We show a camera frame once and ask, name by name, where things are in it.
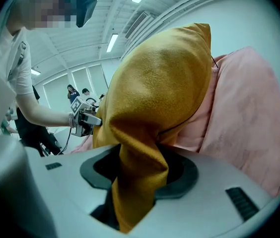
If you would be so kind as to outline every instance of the ceiling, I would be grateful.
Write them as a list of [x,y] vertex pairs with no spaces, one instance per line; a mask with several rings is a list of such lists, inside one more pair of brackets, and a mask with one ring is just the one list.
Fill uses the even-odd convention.
[[[124,57],[141,41],[154,34],[159,25],[167,24],[183,12],[211,0],[98,0],[92,18],[82,28],[72,22],[71,28],[45,28],[27,31],[32,67],[41,72],[34,82],[76,65],[110,58]],[[132,24],[144,11],[155,17],[149,30],[134,34],[134,42],[125,38]],[[107,46],[113,33],[119,36],[110,53]]]
[[[90,61],[120,57],[125,33],[143,11],[159,16],[181,0],[98,0],[92,18],[82,28],[47,28],[27,32],[32,67],[46,78],[58,71]],[[120,34],[106,53],[113,33]]]

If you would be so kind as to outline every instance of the mustard yellow cloth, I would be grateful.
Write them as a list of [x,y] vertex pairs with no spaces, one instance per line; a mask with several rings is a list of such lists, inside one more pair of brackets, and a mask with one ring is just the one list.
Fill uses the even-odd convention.
[[93,146],[121,143],[112,196],[120,231],[129,232],[166,185],[168,165],[156,143],[173,145],[198,109],[211,73],[210,26],[168,29],[133,50],[115,72],[97,116]]

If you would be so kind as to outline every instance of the woman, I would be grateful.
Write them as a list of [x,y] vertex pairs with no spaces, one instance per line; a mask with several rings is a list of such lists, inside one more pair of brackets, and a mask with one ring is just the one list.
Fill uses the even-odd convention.
[[76,91],[76,89],[73,88],[72,85],[68,85],[67,90],[69,91],[69,93],[67,94],[67,98],[70,100],[70,103],[72,104],[74,99],[76,99],[76,97],[79,96],[79,92]]

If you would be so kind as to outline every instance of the fabric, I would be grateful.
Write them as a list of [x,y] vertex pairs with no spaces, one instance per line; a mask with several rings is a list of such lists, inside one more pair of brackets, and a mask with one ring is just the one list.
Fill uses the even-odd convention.
[[[25,29],[22,28],[15,36],[11,36],[5,26],[11,5],[14,1],[15,0],[8,0],[0,12],[0,78],[4,82],[9,82],[11,88],[17,95],[22,95],[33,93],[31,56],[29,45],[26,42]],[[23,61],[15,68],[17,71],[10,74],[14,60],[19,60],[19,57],[16,57],[16,53],[22,42],[26,44]]]
[[70,103],[72,103],[77,96],[79,96],[79,92],[76,90],[72,91],[69,96]]
[[[35,98],[37,100],[40,99],[39,94],[37,93],[36,89],[34,86],[32,86]],[[17,131],[19,133],[20,138],[23,138],[26,134],[31,133],[32,131],[34,131],[37,127],[39,127],[36,124],[32,124],[30,123],[25,116],[23,115],[23,113],[21,112],[20,108],[16,109],[16,114],[17,114],[17,120],[15,120],[15,126],[17,128]]]
[[1,131],[4,135],[11,135],[11,133],[6,129],[8,126],[10,126],[8,121],[6,119],[3,119],[1,123]]
[[269,64],[251,47],[223,56],[200,154],[228,161],[280,194],[280,89]]
[[195,114],[189,119],[188,124],[179,132],[174,146],[197,153],[200,151],[210,120],[218,71],[216,66],[212,68],[205,98]]
[[61,151],[60,148],[55,145],[55,141],[47,132],[46,128],[42,126],[38,126],[35,130],[24,135],[22,137],[22,142],[25,146],[38,150],[41,157],[44,157],[44,154],[40,143],[45,145],[54,155],[59,154]]
[[211,75],[210,26],[168,29],[136,47],[112,77],[97,116],[93,146],[121,143],[112,196],[120,231],[130,231],[166,185],[168,165],[156,144],[173,145],[195,113]]

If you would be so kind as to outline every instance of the person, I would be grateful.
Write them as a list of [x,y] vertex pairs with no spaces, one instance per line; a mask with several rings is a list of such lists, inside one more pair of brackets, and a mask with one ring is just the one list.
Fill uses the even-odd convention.
[[87,88],[84,88],[84,89],[82,90],[82,93],[83,93],[84,95],[88,96],[88,98],[92,98],[92,99],[95,100],[95,101],[93,101],[92,99],[88,99],[88,98],[87,98],[86,101],[87,101],[89,104],[93,105],[93,104],[99,102],[98,96],[97,96],[94,92],[89,92]]
[[[57,141],[57,139],[55,138],[54,133],[49,132],[48,129],[47,129],[47,132],[49,133],[49,135],[50,135],[52,141],[55,143],[55,145],[56,145],[58,148],[61,149],[62,147],[61,147],[60,143]],[[48,148],[46,148],[45,151],[46,151],[47,153],[50,153],[50,152],[51,152],[51,150],[48,149]]]
[[[97,1],[93,0],[93,7],[87,8],[89,16],[95,3]],[[19,109],[33,124],[75,128],[72,113],[55,112],[36,101],[31,80],[31,55],[26,41],[26,29],[47,28],[53,21],[64,22],[65,17],[68,18],[64,14],[68,11],[77,12],[78,27],[87,22],[78,22],[79,18],[88,19],[88,16],[79,15],[81,11],[71,8],[67,0],[7,0],[0,11],[0,78],[9,83]]]
[[10,126],[9,121],[11,121],[11,115],[5,116],[1,123],[1,131],[3,135],[11,135],[12,133],[18,134],[18,131]]
[[[40,99],[34,86],[32,86],[36,100]],[[16,128],[19,132],[23,145],[35,148],[44,157],[40,143],[52,152],[54,155],[60,153],[60,148],[56,146],[55,141],[50,136],[45,127],[30,123],[23,115],[22,111],[16,106],[17,120],[15,120]]]
[[76,99],[77,96],[80,96],[79,92],[75,88],[73,88],[72,85],[68,85],[67,90],[69,91],[69,93],[67,94],[67,98],[70,100],[70,103],[72,104],[74,99]]

